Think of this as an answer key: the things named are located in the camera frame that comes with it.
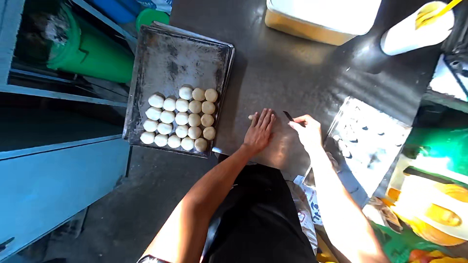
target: knife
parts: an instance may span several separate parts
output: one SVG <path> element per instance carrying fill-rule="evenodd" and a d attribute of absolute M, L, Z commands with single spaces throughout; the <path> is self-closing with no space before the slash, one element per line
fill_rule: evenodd
<path fill-rule="evenodd" d="M 286 117 L 288 117 L 288 119 L 289 119 L 290 121 L 294 122 L 294 119 L 293 119 L 293 117 L 291 117 L 291 114 L 289 114 L 289 113 L 288 113 L 287 111 L 285 111 L 285 110 L 284 110 L 283 112 L 286 114 Z M 304 122 L 300 122 L 299 124 L 300 124 L 302 127 L 304 127 L 304 128 L 306 127 L 306 126 L 304 125 Z"/>

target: dough piece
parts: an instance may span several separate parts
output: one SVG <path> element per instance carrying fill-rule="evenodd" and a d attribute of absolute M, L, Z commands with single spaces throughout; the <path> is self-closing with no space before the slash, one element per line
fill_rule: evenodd
<path fill-rule="evenodd" d="M 175 129 L 175 133 L 179 138 L 185 138 L 189 134 L 189 127 L 187 125 L 179 125 Z"/>
<path fill-rule="evenodd" d="M 156 108 L 162 108 L 162 105 L 164 103 L 164 98 L 154 94 L 153 96 L 149 97 L 148 103 Z"/>
<path fill-rule="evenodd" d="M 190 127 L 189 128 L 189 137 L 192 139 L 198 139 L 200 135 L 202 134 L 202 129 L 198 127 Z"/>
<path fill-rule="evenodd" d="M 154 142 L 154 132 L 145 131 L 141 134 L 140 140 L 144 144 L 152 144 Z"/>
<path fill-rule="evenodd" d="M 189 115 L 187 114 L 187 112 L 177 113 L 177 115 L 175 116 L 175 123 L 177 123 L 177 125 L 186 125 L 187 123 L 189 123 Z"/>
<path fill-rule="evenodd" d="M 199 152 L 204 152 L 206 151 L 206 148 L 208 147 L 208 142 L 203 139 L 203 138 L 198 138 L 195 140 L 195 149 Z"/>
<path fill-rule="evenodd" d="M 189 110 L 192 113 L 200 113 L 202 111 L 202 103 L 199 101 L 191 101 L 189 103 Z"/>
<path fill-rule="evenodd" d="M 148 117 L 148 119 L 152 119 L 153 121 L 157 121 L 159 120 L 159 116 L 161 116 L 161 112 L 162 110 L 159 109 L 159 108 L 155 108 L 155 107 L 150 107 L 146 112 L 146 117 Z"/>
<path fill-rule="evenodd" d="M 194 140 L 189 138 L 189 137 L 185 137 L 182 139 L 182 142 L 180 143 L 180 146 L 182 146 L 182 148 L 185 150 L 185 151 L 190 151 L 191 149 L 193 149 L 193 145 L 195 144 Z"/>
<path fill-rule="evenodd" d="M 204 102 L 202 104 L 202 112 L 205 114 L 213 114 L 216 107 L 212 102 Z"/>
<path fill-rule="evenodd" d="M 172 124 L 160 123 L 158 124 L 158 132 L 160 134 L 170 134 L 172 131 Z"/>
<path fill-rule="evenodd" d="M 192 98 L 192 88 L 189 85 L 182 85 L 182 88 L 179 89 L 179 97 L 189 100 Z"/>
<path fill-rule="evenodd" d="M 143 128 L 147 132 L 154 132 L 158 129 L 158 124 L 159 124 L 158 121 L 153 121 L 153 120 L 148 119 L 143 123 Z"/>
<path fill-rule="evenodd" d="M 165 110 L 161 113 L 159 119 L 164 123 L 172 123 L 176 119 L 176 115 L 172 111 Z"/>
<path fill-rule="evenodd" d="M 205 91 L 205 98 L 209 102 L 215 102 L 218 99 L 218 92 L 213 88 L 209 88 Z"/>
<path fill-rule="evenodd" d="M 171 148 L 178 148 L 180 146 L 180 138 L 177 135 L 172 135 L 168 139 L 168 145 Z"/>
<path fill-rule="evenodd" d="M 210 127 L 211 125 L 213 125 L 214 122 L 213 116 L 209 114 L 203 114 L 200 120 L 202 122 L 202 125 L 205 127 Z"/>
<path fill-rule="evenodd" d="M 191 127 L 197 127 L 202 123 L 200 115 L 192 113 L 189 115 L 189 125 Z"/>
<path fill-rule="evenodd" d="M 166 146 L 166 144 L 168 144 L 168 136 L 164 134 L 158 134 L 154 138 L 154 143 L 159 147 Z"/>
<path fill-rule="evenodd" d="M 175 108 L 176 108 L 179 112 L 186 112 L 186 111 L 189 109 L 189 102 L 186 101 L 185 99 L 178 99 L 178 100 L 175 102 Z"/>
<path fill-rule="evenodd" d="M 167 98 L 167 99 L 164 101 L 164 104 L 162 105 L 162 107 L 163 107 L 165 110 L 174 111 L 174 110 L 176 109 L 176 101 L 175 101 L 174 99 Z"/>
<path fill-rule="evenodd" d="M 192 96 L 194 100 L 202 102 L 205 100 L 205 91 L 200 88 L 196 88 L 193 90 Z"/>
<path fill-rule="evenodd" d="M 213 127 L 206 127 L 203 130 L 203 137 L 207 140 L 212 140 L 216 136 L 216 131 Z"/>

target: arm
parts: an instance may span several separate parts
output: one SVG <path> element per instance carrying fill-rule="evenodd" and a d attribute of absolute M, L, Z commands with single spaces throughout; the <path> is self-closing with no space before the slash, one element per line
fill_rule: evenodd
<path fill-rule="evenodd" d="M 239 150 L 192 186 L 143 256 L 172 263 L 200 261 L 211 217 L 248 160 L 268 145 L 275 119 L 271 109 L 263 109 L 260 117 L 255 113 Z"/>
<path fill-rule="evenodd" d="M 320 123 L 304 115 L 289 125 L 298 132 L 309 153 L 320 214 L 330 241 L 353 263 L 388 263 L 367 218 L 341 184 L 323 149 Z"/>

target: stainless steel counter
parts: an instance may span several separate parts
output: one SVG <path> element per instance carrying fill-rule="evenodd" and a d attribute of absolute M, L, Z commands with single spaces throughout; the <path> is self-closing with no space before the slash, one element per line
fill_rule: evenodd
<path fill-rule="evenodd" d="M 170 24 L 232 43 L 234 67 L 220 116 L 216 150 L 242 144 L 248 115 L 273 108 L 268 148 L 253 161 L 303 175 L 309 158 L 282 113 L 310 114 L 324 134 L 347 96 L 411 124 L 439 57 L 439 45 L 389 57 L 380 36 L 426 1 L 383 0 L 373 28 L 342 46 L 294 37 L 264 24 L 266 0 L 174 0 Z"/>

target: white cup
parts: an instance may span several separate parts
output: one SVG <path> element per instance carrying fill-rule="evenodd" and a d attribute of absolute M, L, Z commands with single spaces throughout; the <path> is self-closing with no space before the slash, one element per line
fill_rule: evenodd
<path fill-rule="evenodd" d="M 416 18 L 420 12 L 440 11 L 446 5 L 441 1 L 429 2 L 390 28 L 380 40 L 382 51 L 393 56 L 444 41 L 452 32 L 455 21 L 452 10 L 439 17 L 434 23 L 422 26 L 419 29 L 416 29 Z"/>

